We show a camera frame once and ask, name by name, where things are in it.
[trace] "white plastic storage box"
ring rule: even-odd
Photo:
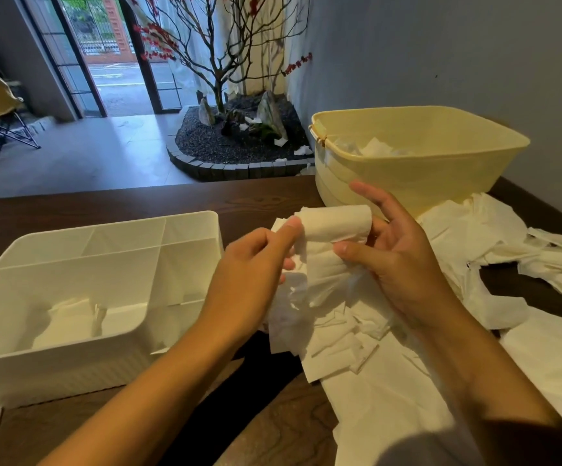
[[[132,381],[197,319],[215,212],[29,234],[0,257],[0,405]]]
[[[360,179],[393,193],[415,217],[447,199],[461,202],[490,190],[529,145],[516,131],[444,106],[325,111],[311,121],[316,184],[327,206],[364,204],[348,187]],[[401,154],[373,158],[341,148],[363,148],[373,138]]]

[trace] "stone edging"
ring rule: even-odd
[[[175,135],[168,136],[166,144],[168,157],[171,159],[171,162],[192,178],[202,181],[295,176],[309,164],[315,166],[314,157],[301,160],[238,164],[202,162],[195,157],[183,154],[177,147]]]

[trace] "street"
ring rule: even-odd
[[[178,97],[175,90],[171,90],[174,82],[168,63],[152,62],[151,65],[154,80],[160,90],[163,107],[180,108],[197,104],[197,95],[194,91],[181,89]],[[143,75],[137,63],[91,64],[89,71],[108,116],[154,114]]]

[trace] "dark brown table top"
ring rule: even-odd
[[[561,213],[508,181],[499,180],[491,194],[528,226],[562,234]],[[30,232],[206,209],[219,214],[227,245],[256,227],[270,227],[277,217],[321,205],[312,176],[0,199],[0,255]],[[562,296],[541,280],[518,275],[515,265],[492,265],[481,274],[493,294],[522,296],[562,316]],[[252,338],[239,353],[244,360],[232,361],[223,372],[176,440],[176,451],[196,455],[196,464],[334,464],[331,431],[337,421],[321,386],[308,384],[287,353],[265,353],[265,342]],[[36,464],[119,389],[6,411],[0,465]],[[189,446],[204,434],[199,450]]]

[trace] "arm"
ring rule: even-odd
[[[394,196],[360,182],[351,187],[378,205],[388,222],[373,220],[367,245],[338,242],[334,250],[378,277],[397,315],[423,344],[487,464],[521,464],[521,458],[536,456],[538,464],[547,463],[540,437],[525,443],[523,426],[549,429],[559,443],[549,449],[561,455],[562,418],[457,299],[421,226]],[[504,433],[507,425],[520,427],[516,441]]]
[[[302,232],[290,218],[231,243],[193,327],[48,455],[41,466],[134,466],[158,460],[238,348],[257,330]]]

